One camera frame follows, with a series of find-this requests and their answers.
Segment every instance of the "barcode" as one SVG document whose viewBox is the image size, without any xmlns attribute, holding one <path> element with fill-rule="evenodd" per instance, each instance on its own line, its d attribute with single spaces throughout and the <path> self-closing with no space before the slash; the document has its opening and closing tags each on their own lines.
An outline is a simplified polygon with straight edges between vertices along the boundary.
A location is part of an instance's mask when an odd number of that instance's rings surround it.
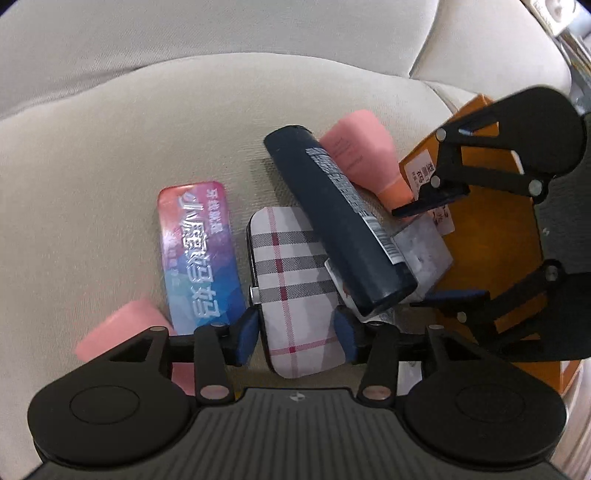
<svg viewBox="0 0 591 480">
<path fill-rule="evenodd" d="M 392 264 L 395 265 L 397 263 L 404 262 L 404 257 L 400 253 L 400 250 L 398 249 L 398 247 L 396 247 L 396 245 L 394 245 L 394 243 L 392 243 L 390 237 L 384 231 L 380 222 L 378 222 L 378 219 L 373 216 L 367 216 L 363 217 L 363 221 L 369 227 L 369 229 L 381 245 L 384 252 L 386 252 L 386 255 L 388 256 Z"/>
</svg>

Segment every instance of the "yellow object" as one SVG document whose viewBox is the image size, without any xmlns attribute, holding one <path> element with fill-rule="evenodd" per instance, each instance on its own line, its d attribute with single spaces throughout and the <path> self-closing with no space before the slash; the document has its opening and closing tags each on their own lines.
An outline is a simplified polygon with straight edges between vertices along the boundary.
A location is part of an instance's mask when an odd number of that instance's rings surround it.
<svg viewBox="0 0 591 480">
<path fill-rule="evenodd" d="M 488 104 L 490 99 L 478 95 L 467 103 L 454 119 L 472 113 Z M 476 135 L 495 136 L 498 126 L 490 125 Z M 404 166 L 419 154 L 428 151 L 437 164 L 439 142 L 432 133 L 400 162 L 403 178 L 408 182 Z M 475 147 L 462 147 L 463 164 L 518 172 L 511 152 Z M 523 279 L 542 263 L 540 237 L 532 208 L 532 201 L 506 192 L 481 187 L 470 187 L 470 195 L 449 205 L 455 231 L 444 237 L 454 264 L 438 283 L 436 290 L 483 289 L 494 298 Z M 545 306 L 541 295 L 496 321 L 502 332 L 516 325 Z M 473 339 L 469 329 L 456 319 L 438 315 L 446 328 L 456 330 Z M 562 393 L 574 375 L 578 362 L 567 368 L 560 362 L 518 364 L 520 368 L 546 382 Z"/>
</svg>

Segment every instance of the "beige sofa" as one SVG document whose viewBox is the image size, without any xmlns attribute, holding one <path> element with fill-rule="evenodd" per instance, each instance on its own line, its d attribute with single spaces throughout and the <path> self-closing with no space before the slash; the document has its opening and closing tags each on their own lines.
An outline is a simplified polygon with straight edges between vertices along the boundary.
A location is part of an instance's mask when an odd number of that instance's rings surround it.
<svg viewBox="0 0 591 480">
<path fill-rule="evenodd" d="M 374 111 L 403 157 L 476 92 L 570 89 L 518 0 L 33 0 L 0 17 L 0 476 L 39 462 L 33 394 L 78 366 L 76 343 L 124 303 L 166 312 L 155 201 L 226 185 L 243 288 L 245 227 L 293 202 L 263 148 L 274 128 L 325 132 Z M 260 350 L 238 387 L 298 381 Z"/>
</svg>

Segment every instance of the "gray stripe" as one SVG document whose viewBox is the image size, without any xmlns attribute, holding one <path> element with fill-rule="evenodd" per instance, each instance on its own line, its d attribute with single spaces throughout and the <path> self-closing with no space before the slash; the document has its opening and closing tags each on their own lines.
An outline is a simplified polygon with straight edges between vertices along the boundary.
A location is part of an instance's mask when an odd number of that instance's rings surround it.
<svg viewBox="0 0 591 480">
<path fill-rule="evenodd" d="M 281 261 L 282 271 L 309 270 L 311 268 L 323 268 L 328 255 L 314 255 L 312 257 L 289 257 L 277 260 L 261 260 L 256 262 L 256 274 L 277 273 L 277 262 Z"/>
<path fill-rule="evenodd" d="M 277 232 L 279 245 L 313 244 L 318 242 L 318 237 L 312 230 L 297 232 Z M 252 236 L 252 247 L 270 247 L 273 245 L 273 233 L 257 233 Z"/>
<path fill-rule="evenodd" d="M 271 301 L 301 299 L 303 297 L 312 297 L 314 295 L 323 295 L 336 291 L 332 280 L 323 280 L 312 283 L 300 283 L 298 285 L 287 285 L 285 289 L 286 298 L 281 298 L 281 287 L 263 288 L 260 290 L 261 303 Z"/>
</svg>

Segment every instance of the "plaid case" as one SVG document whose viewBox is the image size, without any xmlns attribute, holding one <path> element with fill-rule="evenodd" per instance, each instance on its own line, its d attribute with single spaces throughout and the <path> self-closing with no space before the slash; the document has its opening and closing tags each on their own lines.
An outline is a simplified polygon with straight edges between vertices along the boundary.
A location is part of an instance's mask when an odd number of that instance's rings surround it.
<svg viewBox="0 0 591 480">
<path fill-rule="evenodd" d="M 345 354 L 331 323 L 339 304 L 326 251 L 297 207 L 266 207 L 251 219 L 251 246 L 268 358 L 284 378 L 334 368 Z"/>
</svg>

